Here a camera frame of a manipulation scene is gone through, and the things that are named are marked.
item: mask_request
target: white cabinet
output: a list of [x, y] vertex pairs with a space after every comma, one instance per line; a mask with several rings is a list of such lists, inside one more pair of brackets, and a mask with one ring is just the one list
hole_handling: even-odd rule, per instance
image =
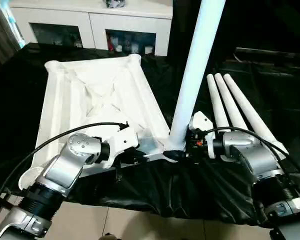
[[122, 8], [107, 8], [103, 0], [10, 0], [9, 5], [26, 43], [168, 52], [172, 0], [126, 0]]
[[89, 13], [12, 7], [26, 43], [46, 43], [95, 48]]
[[[155, 55], [167, 55], [171, 28], [170, 19], [90, 13], [90, 20], [94, 44], [97, 49], [107, 50], [107, 30], [116, 30], [129, 32], [127, 34], [131, 35], [130, 38], [133, 38], [133, 33], [154, 34]], [[142, 45], [142, 43], [138, 44], [139, 52], [142, 52], [145, 47]]]

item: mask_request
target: black tablecloth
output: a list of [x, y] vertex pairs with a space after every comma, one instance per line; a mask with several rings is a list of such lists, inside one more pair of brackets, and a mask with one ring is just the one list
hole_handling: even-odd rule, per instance
[[[122, 56], [104, 50], [28, 44], [0, 69], [0, 184], [36, 144], [50, 60], [78, 61]], [[184, 71], [184, 61], [145, 56], [141, 66], [153, 94], [171, 124]], [[300, 69], [224, 62], [206, 73], [230, 73], [273, 134], [300, 164]], [[204, 78], [195, 111], [213, 120]], [[17, 179], [10, 189], [18, 193]], [[284, 161], [292, 177], [300, 175]], [[81, 178], [69, 201], [149, 211], [164, 217], [219, 219], [261, 224], [265, 218], [252, 200], [253, 178], [240, 164], [203, 159], [201, 164], [158, 160]]]

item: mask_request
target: white pole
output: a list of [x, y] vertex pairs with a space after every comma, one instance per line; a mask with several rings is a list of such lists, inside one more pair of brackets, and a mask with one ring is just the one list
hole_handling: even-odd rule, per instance
[[201, 0], [168, 138], [168, 147], [171, 149], [183, 150], [185, 148], [188, 124], [195, 107], [225, 2], [226, 0]]
[[275, 138], [275, 136], [272, 134], [272, 132], [269, 130], [265, 122], [262, 120], [262, 118], [259, 116], [257, 111], [254, 109], [254, 107], [251, 105], [249, 100], [246, 98], [246, 96], [243, 94], [243, 92], [240, 90], [238, 85], [235, 83], [233, 78], [227, 73], [223, 76], [226, 84], [228, 85], [229, 89], [231, 90], [236, 102], [242, 109], [244, 115], [248, 119], [249, 123], [251, 124], [253, 130], [255, 133], [257, 133], [260, 137], [263, 139], [273, 143], [278, 148], [282, 149], [286, 153], [288, 151], [283, 146], [283, 144]]
[[225, 113], [224, 106], [222, 105], [222, 101], [217, 89], [217, 85], [214, 79], [214, 76], [212, 74], [209, 74], [206, 76], [210, 97], [211, 97], [211, 103], [214, 113], [214, 119], [217, 127], [229, 127], [227, 115]]
[[248, 130], [248, 127], [247, 127], [243, 117], [241, 116], [241, 113], [240, 113], [234, 99], [232, 98], [231, 93], [230, 93], [224, 79], [222, 78], [221, 74], [217, 73], [216, 75], [214, 75], [214, 78], [215, 78], [216, 84], [218, 85], [218, 88], [220, 90], [226, 111], [229, 114], [232, 125], [237, 128], [242, 128], [242, 129]]

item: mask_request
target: white cylinder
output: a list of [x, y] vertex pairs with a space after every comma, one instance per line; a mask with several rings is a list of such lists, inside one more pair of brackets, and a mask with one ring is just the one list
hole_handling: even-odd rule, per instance
[[251, 124], [253, 130], [262, 138], [269, 142], [277, 141], [275, 136], [272, 134], [272, 132], [269, 130], [265, 122], [262, 120], [262, 118], [259, 116], [257, 111], [254, 109], [254, 107], [251, 105], [249, 100], [246, 98], [246, 96], [243, 94], [243, 92], [240, 90], [240, 88], [237, 86], [235, 81], [232, 79], [232, 77], [229, 74], [225, 74], [224, 80], [226, 84], [228, 85], [229, 89], [231, 90], [236, 102], [242, 109], [244, 115], [248, 119], [249, 123]]
[[193, 114], [225, 2], [226, 0], [201, 0], [168, 139], [169, 147], [172, 149], [183, 150], [186, 145], [185, 136], [188, 124]]
[[225, 109], [222, 104], [214, 76], [212, 74], [209, 74], [208, 76], [206, 76], [206, 79], [208, 82], [215, 124], [217, 127], [229, 127], [227, 115], [225, 113]]
[[237, 128], [242, 128], [242, 129], [246, 129], [248, 130], [248, 127], [243, 119], [243, 117], [241, 116], [241, 113], [234, 101], [234, 99], [231, 96], [231, 93], [224, 81], [224, 79], [222, 78], [220, 73], [217, 73], [216, 75], [214, 75], [216, 84], [218, 85], [219, 91], [221, 93], [226, 111], [230, 117], [231, 123], [234, 127]]

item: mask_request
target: tile floor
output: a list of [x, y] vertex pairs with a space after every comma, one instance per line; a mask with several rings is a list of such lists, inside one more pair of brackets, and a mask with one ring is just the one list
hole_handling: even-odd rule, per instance
[[[12, 196], [9, 202], [21, 199]], [[0, 214], [2, 220], [8, 211]], [[218, 221], [163, 218], [157, 215], [64, 202], [45, 240], [97, 240], [112, 233], [122, 240], [270, 240], [269, 230]]]

